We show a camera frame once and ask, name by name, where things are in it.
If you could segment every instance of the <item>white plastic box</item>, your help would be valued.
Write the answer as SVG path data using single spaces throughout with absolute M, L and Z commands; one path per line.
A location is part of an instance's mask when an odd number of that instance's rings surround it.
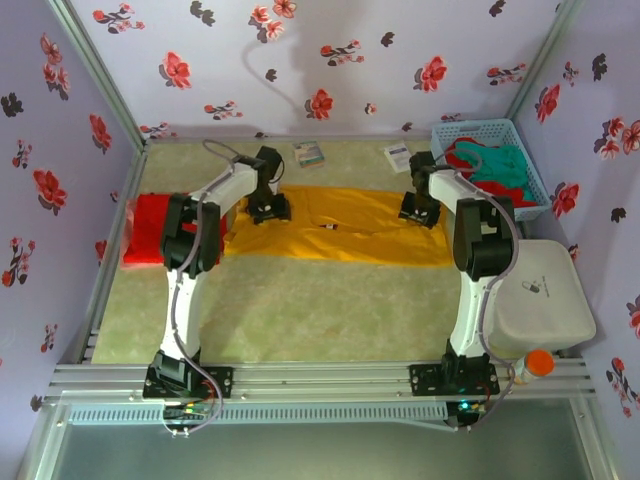
M 490 345 L 514 354 L 570 348 L 596 333 L 571 257 L 553 240 L 520 240 L 490 318 Z

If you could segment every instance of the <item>mounting plate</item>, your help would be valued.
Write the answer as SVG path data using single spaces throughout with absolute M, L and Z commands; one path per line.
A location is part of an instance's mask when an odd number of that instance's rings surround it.
M 485 386 L 491 395 L 500 393 L 496 367 L 492 364 L 481 372 L 460 376 L 455 382 L 447 383 L 444 378 L 440 363 L 409 365 L 409 382 L 414 397 L 485 395 Z
M 205 367 L 202 366 L 220 385 L 222 390 L 222 398 L 231 397 L 231 389 L 233 387 L 233 368 L 232 367 Z M 193 392 L 176 392 L 166 388 L 166 385 L 160 381 L 156 375 L 155 369 L 149 367 L 147 369 L 147 377 L 142 390 L 142 398 L 162 398 L 172 399 L 180 398 L 185 399 L 185 395 L 188 398 L 194 400 L 201 400 L 209 397 L 211 394 L 209 387 L 203 382 Z

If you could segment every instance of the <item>purple wall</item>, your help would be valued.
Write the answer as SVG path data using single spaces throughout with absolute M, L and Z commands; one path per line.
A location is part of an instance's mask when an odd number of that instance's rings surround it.
M 9 479 L 84 321 L 134 149 L 45 2 L 4 9 L 0 64 L 0 478 Z
M 558 2 L 71 1 L 143 133 L 191 137 L 503 117 Z
M 554 209 L 535 225 L 570 248 L 598 322 L 582 346 L 598 399 L 638 478 L 640 431 L 640 3 L 585 2 L 517 124 Z

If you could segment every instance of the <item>green cloth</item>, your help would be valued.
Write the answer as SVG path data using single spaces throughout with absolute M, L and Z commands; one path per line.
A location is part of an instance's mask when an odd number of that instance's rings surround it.
M 456 148 L 471 150 L 482 157 L 482 166 L 471 175 L 471 182 L 498 182 L 507 188 L 520 188 L 524 192 L 524 200 L 535 201 L 529 189 L 527 159 L 518 147 L 502 145 L 491 148 L 472 142 L 458 142 Z M 471 153 L 460 151 L 455 155 L 473 167 L 478 164 L 478 159 Z

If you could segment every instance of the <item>cable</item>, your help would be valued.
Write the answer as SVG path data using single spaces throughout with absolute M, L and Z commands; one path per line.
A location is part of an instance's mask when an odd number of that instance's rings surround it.
M 275 180 L 271 180 L 269 183 L 270 184 L 274 184 L 274 183 L 278 183 L 280 180 L 282 180 L 282 177 L 284 176 L 284 170 L 285 170 L 285 164 L 284 164 L 284 160 L 280 160 L 280 163 L 282 164 L 282 172 L 280 172 L 280 176 L 275 179 Z
M 216 395 L 218 397 L 219 400 L 219 406 L 217 409 L 214 409 L 214 405 L 215 405 L 215 397 L 212 399 L 211 402 L 211 411 L 209 412 L 209 416 L 206 420 L 204 420 L 202 423 L 196 425 L 195 427 L 184 427 L 183 428 L 183 433 L 181 434 L 182 436 L 188 436 L 190 433 L 196 432 L 198 430 L 200 430 L 201 428 L 204 428 L 205 426 L 207 426 L 208 424 L 210 424 L 211 422 L 213 422 L 216 418 L 218 418 L 220 416 L 220 414 L 222 413 L 222 409 L 224 408 L 224 400 L 222 397 L 222 389 L 220 388 L 220 385 L 218 385 L 218 382 L 216 381 L 215 378 L 213 378 L 213 376 L 211 374 L 209 374 L 209 372 L 207 372 L 204 368 L 202 368 L 200 365 L 198 365 L 196 362 L 194 362 L 191 357 L 189 357 L 189 355 L 186 352 L 184 343 L 182 341 L 182 339 L 180 338 L 180 335 L 178 334 L 178 325 L 176 322 L 176 306 L 178 303 L 178 294 L 180 293 L 180 285 L 182 284 L 182 274 L 184 273 L 184 271 L 189 267 L 189 265 L 191 265 L 191 262 L 193 261 L 193 259 L 196 256 L 196 253 L 198 251 L 198 248 L 200 248 L 200 243 L 202 241 L 202 228 L 201 228 L 201 223 L 200 223 L 200 218 L 202 218 L 202 206 L 204 203 L 204 199 L 207 197 L 207 195 L 214 189 L 216 188 L 218 185 L 220 185 L 222 182 L 224 182 L 225 180 L 227 180 L 229 177 L 231 177 L 231 175 L 233 175 L 233 173 L 235 172 L 235 158 L 231 158 L 228 157 L 220 152 L 217 152 L 215 150 L 213 150 L 211 147 L 208 146 L 208 143 L 214 143 L 216 145 L 220 145 L 222 147 L 227 148 L 228 150 L 230 150 L 231 152 L 236 154 L 236 158 L 241 157 L 242 155 L 235 149 L 231 148 L 228 145 L 225 145 L 222 142 L 218 142 L 217 140 L 211 140 L 211 139 L 205 139 L 202 141 L 202 146 L 209 152 L 213 153 L 214 155 L 217 155 L 218 157 L 221 157 L 223 159 L 225 159 L 228 164 L 229 164 L 229 168 L 222 174 L 220 175 L 218 178 L 216 178 L 215 180 L 213 180 L 211 183 L 209 183 L 208 185 L 205 186 L 204 191 L 202 192 L 202 194 L 200 195 L 200 197 L 198 198 L 198 204 L 196 205 L 196 235 L 195 238 L 193 240 L 193 245 L 191 247 L 191 251 L 189 252 L 189 255 L 187 255 L 187 258 L 184 260 L 184 262 L 182 262 L 182 265 L 180 265 L 176 270 L 176 287 L 173 291 L 173 298 L 171 299 L 171 330 L 173 332 L 173 338 L 176 342 L 176 345 L 178 346 L 178 350 L 180 350 L 180 353 L 182 354 L 182 356 L 184 357 L 185 361 L 198 373 L 200 373 L 214 388 L 214 390 L 216 391 Z M 167 429 L 172 435 L 178 435 L 179 431 L 177 429 L 169 429 L 169 427 L 167 426 L 166 422 L 163 421 L 163 425 L 164 428 Z
M 220 158 L 224 158 L 228 162 L 231 162 L 233 160 L 231 158 L 227 157 L 224 153 L 216 152 L 213 148 L 211 148 L 209 146 L 209 143 L 213 143 L 214 145 L 218 145 L 220 147 L 224 147 L 227 150 L 235 153 L 237 156 L 242 156 L 242 154 L 240 152 L 238 152 L 235 148 L 230 147 L 226 143 L 219 142 L 218 140 L 213 140 L 212 138 L 205 138 L 202 141 L 202 146 L 204 147 L 205 150 L 207 150 L 208 152 L 213 153 L 214 155 L 216 155 L 216 156 L 218 156 Z
M 482 167 L 482 163 L 483 163 L 482 157 L 480 156 L 480 154 L 478 152 L 475 152 L 473 150 L 469 150 L 469 149 L 466 149 L 466 148 L 457 148 L 456 147 L 456 148 L 453 148 L 453 149 L 451 149 L 449 151 L 441 153 L 434 160 L 437 163 L 438 160 L 440 160 L 441 158 L 445 157 L 445 155 L 447 155 L 448 153 L 454 153 L 454 152 L 471 153 L 472 155 L 474 155 L 476 157 L 476 159 L 478 160 L 478 164 L 472 169 L 456 169 L 456 173 L 454 174 L 454 179 L 458 183 L 460 183 L 461 185 L 471 189 L 471 191 L 473 193 L 476 193 L 479 196 L 481 196 L 482 198 L 484 198 L 485 200 L 487 200 L 500 213 L 500 215 L 507 222 L 507 225 L 508 225 L 509 230 L 511 232 L 511 238 L 513 239 L 513 253 L 511 255 L 511 262 L 509 262 L 509 265 L 507 266 L 507 268 L 500 275 L 498 275 L 497 277 L 494 277 L 487 284 L 487 287 L 485 288 L 484 294 L 482 296 L 482 302 L 480 304 L 480 313 L 479 313 L 479 317 L 480 318 L 478 320 L 478 337 L 479 337 L 480 343 L 482 345 L 482 348 L 484 349 L 485 352 L 487 352 L 489 354 L 489 357 L 491 357 L 494 361 L 498 362 L 500 365 L 502 365 L 503 367 L 505 367 L 507 369 L 507 374 L 509 375 L 509 383 L 507 384 L 506 388 L 502 392 L 500 392 L 500 396 L 495 401 L 493 406 L 473 426 L 473 428 L 475 429 L 475 428 L 478 428 L 480 425 L 482 425 L 483 422 L 486 421 L 486 419 L 502 403 L 502 401 L 509 394 L 509 392 L 511 392 L 511 389 L 513 388 L 513 383 L 514 383 L 514 380 L 515 380 L 515 370 L 513 368 L 513 365 L 511 363 L 509 363 L 507 360 L 505 360 L 504 358 L 501 358 L 498 355 L 496 355 L 493 352 L 493 350 L 491 350 L 491 347 L 489 346 L 489 342 L 485 339 L 484 321 L 485 321 L 485 315 L 486 315 L 486 312 L 487 312 L 487 305 L 489 303 L 489 296 L 491 295 L 491 289 L 494 287 L 494 285 L 496 285 L 498 282 L 500 282 L 502 279 L 504 279 L 514 269 L 514 267 L 516 266 L 516 262 L 518 260 L 518 255 L 520 254 L 520 244 L 518 242 L 518 230 L 516 228 L 516 224 L 511 219 L 511 217 L 509 216 L 507 211 L 504 209 L 504 207 L 502 205 L 500 205 L 491 195 L 486 193 L 484 190 L 476 187 L 473 183 L 471 183 L 469 180 L 464 178 L 464 176 L 462 175 L 463 172 L 465 172 L 465 173 L 466 172 L 473 173 L 473 172 L 478 171 Z

